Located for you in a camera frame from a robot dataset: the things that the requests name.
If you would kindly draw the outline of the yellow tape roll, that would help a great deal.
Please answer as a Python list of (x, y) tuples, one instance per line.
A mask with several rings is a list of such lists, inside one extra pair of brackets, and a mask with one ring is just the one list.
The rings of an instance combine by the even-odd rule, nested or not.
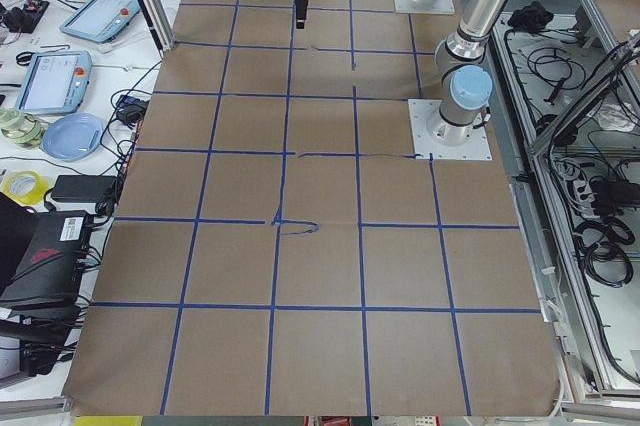
[(40, 202), (48, 190), (48, 182), (34, 171), (12, 173), (2, 185), (2, 192), (7, 197), (24, 206)]

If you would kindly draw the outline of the black power adapter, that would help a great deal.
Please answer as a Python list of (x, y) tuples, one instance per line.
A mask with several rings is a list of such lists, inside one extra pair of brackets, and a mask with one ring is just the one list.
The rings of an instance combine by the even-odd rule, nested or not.
[(97, 203), (113, 191), (115, 184), (116, 177), (110, 175), (61, 175), (50, 197), (57, 202)]

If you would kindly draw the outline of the green tape rolls stack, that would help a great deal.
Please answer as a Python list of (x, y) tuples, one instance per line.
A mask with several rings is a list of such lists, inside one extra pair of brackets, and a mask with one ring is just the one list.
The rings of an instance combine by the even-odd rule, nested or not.
[(1, 109), (1, 133), (21, 148), (38, 147), (43, 139), (45, 127), (31, 114), (18, 109)]

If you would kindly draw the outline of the lower teach pendant tablet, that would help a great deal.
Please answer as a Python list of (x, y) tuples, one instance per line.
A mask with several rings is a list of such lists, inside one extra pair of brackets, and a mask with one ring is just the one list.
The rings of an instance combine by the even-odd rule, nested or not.
[(92, 66), (87, 51), (35, 53), (15, 107), (32, 115), (76, 112), (86, 93)]

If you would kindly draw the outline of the teach pendant tablet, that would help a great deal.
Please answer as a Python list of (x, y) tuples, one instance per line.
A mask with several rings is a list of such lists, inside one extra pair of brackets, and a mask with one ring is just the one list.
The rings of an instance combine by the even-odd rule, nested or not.
[(64, 21), (63, 34), (94, 43), (106, 43), (140, 12), (137, 0), (88, 0)]
[(86, 93), (92, 66), (87, 51), (35, 53), (15, 107), (32, 115), (76, 112)]

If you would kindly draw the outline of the black computer box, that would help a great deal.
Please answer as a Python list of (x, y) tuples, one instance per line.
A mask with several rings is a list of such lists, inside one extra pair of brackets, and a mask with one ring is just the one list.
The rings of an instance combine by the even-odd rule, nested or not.
[(1, 196), (1, 306), (13, 311), (76, 304), (93, 216), (30, 212)]

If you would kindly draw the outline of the upper teach pendant tablet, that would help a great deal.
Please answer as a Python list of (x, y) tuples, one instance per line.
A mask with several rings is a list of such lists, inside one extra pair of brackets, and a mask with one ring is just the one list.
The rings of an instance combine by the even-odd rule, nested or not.
[(63, 34), (94, 43), (106, 43), (140, 12), (137, 0), (88, 0), (64, 21)]

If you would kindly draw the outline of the blue plate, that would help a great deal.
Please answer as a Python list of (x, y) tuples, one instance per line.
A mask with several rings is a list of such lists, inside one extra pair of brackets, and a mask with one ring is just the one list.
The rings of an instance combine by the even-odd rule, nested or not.
[(54, 159), (77, 161), (98, 148), (103, 130), (103, 122), (93, 114), (69, 114), (48, 127), (41, 149)]

